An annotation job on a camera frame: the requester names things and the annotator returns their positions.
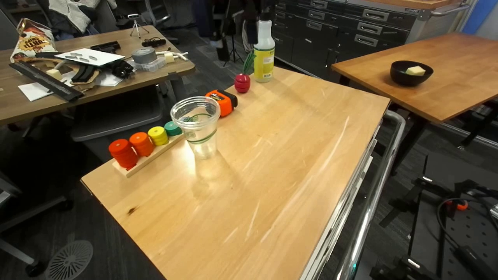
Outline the clear plastic cup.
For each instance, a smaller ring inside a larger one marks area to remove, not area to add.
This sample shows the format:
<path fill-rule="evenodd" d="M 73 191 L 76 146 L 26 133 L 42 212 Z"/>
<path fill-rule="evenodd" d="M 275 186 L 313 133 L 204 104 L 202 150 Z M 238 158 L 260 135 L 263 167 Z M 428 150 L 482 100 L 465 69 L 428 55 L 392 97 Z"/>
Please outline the clear plastic cup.
<path fill-rule="evenodd" d="M 171 110 L 171 119 L 180 127 L 193 153 L 199 158 L 216 152 L 216 128 L 221 108 L 213 97 L 188 96 L 177 100 Z"/>

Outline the red toy pepper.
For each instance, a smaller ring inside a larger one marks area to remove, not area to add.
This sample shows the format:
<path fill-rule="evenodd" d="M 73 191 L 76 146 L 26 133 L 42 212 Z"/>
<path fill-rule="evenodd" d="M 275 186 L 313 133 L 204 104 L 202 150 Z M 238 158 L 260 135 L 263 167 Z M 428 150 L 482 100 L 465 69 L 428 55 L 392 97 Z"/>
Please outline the red toy pepper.
<path fill-rule="evenodd" d="M 238 72 L 233 79 L 233 85 L 238 93 L 247 93 L 250 88 L 250 77 L 244 72 Z"/>

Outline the green cylinder block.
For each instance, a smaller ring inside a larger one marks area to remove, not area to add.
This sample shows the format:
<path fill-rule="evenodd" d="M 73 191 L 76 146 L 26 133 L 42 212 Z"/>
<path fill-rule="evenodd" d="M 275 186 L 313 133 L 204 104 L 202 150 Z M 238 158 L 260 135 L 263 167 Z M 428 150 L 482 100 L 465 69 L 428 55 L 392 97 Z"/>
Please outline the green cylinder block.
<path fill-rule="evenodd" d="M 182 132 L 182 128 L 174 121 L 166 121 L 163 127 L 169 136 L 179 135 Z"/>

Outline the white yellow spray bottle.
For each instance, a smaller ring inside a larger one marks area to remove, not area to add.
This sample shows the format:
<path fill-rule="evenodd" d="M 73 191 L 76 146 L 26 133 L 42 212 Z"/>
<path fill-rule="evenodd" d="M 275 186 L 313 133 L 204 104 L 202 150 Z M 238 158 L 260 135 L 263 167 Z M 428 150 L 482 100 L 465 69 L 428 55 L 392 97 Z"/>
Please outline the white yellow spray bottle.
<path fill-rule="evenodd" d="M 269 80 L 274 74 L 275 40 L 271 34 L 272 21 L 258 21 L 258 41 L 254 44 L 254 77 Z"/>

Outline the wooden peg base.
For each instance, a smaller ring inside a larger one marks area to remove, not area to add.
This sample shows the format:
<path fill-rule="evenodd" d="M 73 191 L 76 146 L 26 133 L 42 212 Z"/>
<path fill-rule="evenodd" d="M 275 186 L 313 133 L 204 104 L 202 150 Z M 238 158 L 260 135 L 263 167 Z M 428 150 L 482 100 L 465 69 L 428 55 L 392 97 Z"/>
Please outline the wooden peg base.
<path fill-rule="evenodd" d="M 131 177 L 183 138 L 185 138 L 183 133 L 171 136 L 166 144 L 155 147 L 148 156 L 140 156 L 131 169 L 123 167 L 115 158 L 112 158 L 110 163 L 121 175 Z"/>

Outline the grey drawer cabinet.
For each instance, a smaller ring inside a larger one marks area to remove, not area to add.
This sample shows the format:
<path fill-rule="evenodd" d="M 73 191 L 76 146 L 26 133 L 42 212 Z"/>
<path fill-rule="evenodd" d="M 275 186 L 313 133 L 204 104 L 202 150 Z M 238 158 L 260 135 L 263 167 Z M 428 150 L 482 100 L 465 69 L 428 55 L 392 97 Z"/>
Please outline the grey drawer cabinet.
<path fill-rule="evenodd" d="M 324 79 L 356 55 L 451 32 L 470 0 L 275 0 L 275 57 Z"/>

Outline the red orange cylinder block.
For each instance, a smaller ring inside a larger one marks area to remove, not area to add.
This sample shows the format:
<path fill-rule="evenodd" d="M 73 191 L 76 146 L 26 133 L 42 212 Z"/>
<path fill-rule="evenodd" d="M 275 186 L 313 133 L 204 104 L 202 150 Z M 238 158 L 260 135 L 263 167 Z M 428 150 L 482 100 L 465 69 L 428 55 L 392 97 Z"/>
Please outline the red orange cylinder block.
<path fill-rule="evenodd" d="M 110 155 L 124 169 L 131 169 L 137 164 L 138 155 L 135 153 L 132 144 L 126 138 L 117 138 L 107 146 Z"/>

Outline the black bowl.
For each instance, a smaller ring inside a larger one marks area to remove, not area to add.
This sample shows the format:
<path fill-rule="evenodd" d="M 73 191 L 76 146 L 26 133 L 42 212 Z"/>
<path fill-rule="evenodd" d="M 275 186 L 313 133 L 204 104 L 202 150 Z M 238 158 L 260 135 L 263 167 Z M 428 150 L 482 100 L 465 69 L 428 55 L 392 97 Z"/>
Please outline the black bowl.
<path fill-rule="evenodd" d="M 423 76 L 411 76 L 406 74 L 404 69 L 408 66 L 414 66 L 414 65 L 420 65 L 425 68 L 425 74 Z M 404 86 L 415 86 L 422 82 L 425 82 L 431 74 L 434 72 L 434 69 L 422 62 L 415 62 L 415 60 L 395 60 L 390 63 L 390 79 L 398 83 L 398 85 L 404 85 Z"/>

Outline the white paper sheet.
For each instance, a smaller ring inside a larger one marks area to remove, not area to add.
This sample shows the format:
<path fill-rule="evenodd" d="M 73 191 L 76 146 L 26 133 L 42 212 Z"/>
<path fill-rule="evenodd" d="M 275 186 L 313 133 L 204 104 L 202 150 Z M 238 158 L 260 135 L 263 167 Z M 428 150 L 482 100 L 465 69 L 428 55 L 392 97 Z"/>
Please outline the white paper sheet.
<path fill-rule="evenodd" d="M 78 49 L 59 52 L 57 58 L 101 66 L 101 65 L 120 60 L 121 54 L 113 54 L 113 52 L 92 49 L 92 48 L 78 48 Z"/>

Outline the yellow sponge piece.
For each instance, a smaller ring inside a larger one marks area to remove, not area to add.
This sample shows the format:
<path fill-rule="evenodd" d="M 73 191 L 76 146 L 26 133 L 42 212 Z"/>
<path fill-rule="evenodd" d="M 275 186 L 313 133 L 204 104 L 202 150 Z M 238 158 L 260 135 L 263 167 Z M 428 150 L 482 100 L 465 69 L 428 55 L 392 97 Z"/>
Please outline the yellow sponge piece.
<path fill-rule="evenodd" d="M 423 76 L 425 74 L 425 68 L 420 66 L 420 65 L 414 65 L 414 66 L 408 66 L 404 69 L 406 74 L 411 74 L 411 76 Z"/>

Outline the long black bar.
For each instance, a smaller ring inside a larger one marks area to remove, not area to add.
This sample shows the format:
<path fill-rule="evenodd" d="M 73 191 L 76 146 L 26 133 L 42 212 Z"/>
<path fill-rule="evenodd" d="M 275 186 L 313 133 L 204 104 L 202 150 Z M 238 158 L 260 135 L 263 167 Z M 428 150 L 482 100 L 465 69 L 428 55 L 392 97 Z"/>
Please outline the long black bar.
<path fill-rule="evenodd" d="M 11 68 L 17 69 L 23 76 L 45 85 L 50 88 L 53 93 L 56 93 L 59 97 L 65 100 L 76 100 L 82 96 L 81 91 L 75 90 L 73 86 L 68 86 L 67 83 L 57 80 L 56 77 L 47 74 L 45 71 L 26 63 L 26 62 L 11 62 Z"/>

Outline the snack bag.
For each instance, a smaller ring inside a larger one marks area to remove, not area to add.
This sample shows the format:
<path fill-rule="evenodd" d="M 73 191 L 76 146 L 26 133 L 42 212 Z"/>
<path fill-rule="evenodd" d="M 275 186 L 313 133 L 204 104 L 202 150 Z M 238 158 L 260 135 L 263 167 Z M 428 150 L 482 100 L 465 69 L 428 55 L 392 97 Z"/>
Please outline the snack bag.
<path fill-rule="evenodd" d="M 22 16 L 17 23 L 17 43 L 9 60 L 17 62 L 23 57 L 34 57 L 37 52 L 54 52 L 54 35 L 48 26 Z"/>

